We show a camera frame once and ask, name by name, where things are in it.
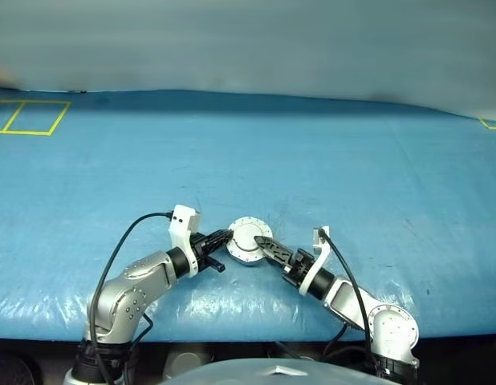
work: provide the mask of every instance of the white backdrop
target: white backdrop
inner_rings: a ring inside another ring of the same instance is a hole
[[[496,0],[0,0],[0,85],[383,100],[496,120]]]

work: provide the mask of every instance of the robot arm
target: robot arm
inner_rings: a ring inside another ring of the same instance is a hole
[[[122,382],[131,341],[146,308],[174,287],[178,278],[185,275],[191,278],[209,266],[220,272],[225,269],[209,254],[229,241],[232,232],[218,230],[205,236],[197,231],[199,221],[200,213],[194,209],[176,206],[169,226],[171,250],[158,251],[133,262],[122,274],[104,284],[95,316],[96,337],[98,353],[116,383]],[[104,383],[96,353],[88,323],[75,365],[66,374],[64,383]]]
[[[328,234],[328,227],[323,227],[323,231]],[[331,249],[319,236],[318,230],[315,230],[314,241],[315,252],[319,254],[317,260],[303,249],[293,253],[270,237],[255,237],[265,256],[283,269],[283,278],[297,287],[301,295],[311,294],[327,311],[351,327],[364,330],[352,282],[334,276],[322,267]],[[419,367],[419,360],[411,351],[419,339],[416,321],[405,309],[384,303],[368,291],[359,289],[368,316],[371,350],[378,375],[399,383],[413,383]]]

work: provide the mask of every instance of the blue table surface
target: blue table surface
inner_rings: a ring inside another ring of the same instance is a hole
[[[358,282],[407,309],[421,337],[496,333],[496,131],[388,103],[192,91],[56,94],[51,136],[0,133],[0,337],[79,340],[87,299],[138,216],[175,204],[209,233],[250,215],[311,251],[330,225]],[[0,103],[0,127],[17,107]],[[10,131],[46,131],[28,103]],[[170,247],[146,221],[111,277]],[[267,263],[225,251],[149,313],[152,341],[326,340],[341,327]],[[333,260],[327,267],[342,269]],[[361,338],[352,331],[349,338]]]

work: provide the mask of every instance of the round metal part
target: round metal part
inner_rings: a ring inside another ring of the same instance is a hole
[[[264,253],[255,243],[254,237],[273,237],[273,232],[265,222],[253,217],[237,219],[229,230],[234,231],[232,239],[226,244],[230,255],[244,265],[254,265],[264,258]]]
[[[414,318],[405,310],[394,305],[381,305],[373,308],[368,315],[369,330],[375,333],[375,326],[385,329],[386,333],[408,341],[410,348],[416,346],[419,328]]]

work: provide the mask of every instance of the white circular disk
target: white circular disk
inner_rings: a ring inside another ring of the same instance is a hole
[[[264,253],[255,243],[254,237],[273,237],[273,232],[265,222],[253,217],[237,219],[229,230],[234,231],[232,239],[226,244],[230,255],[238,262],[253,265],[264,258]]]

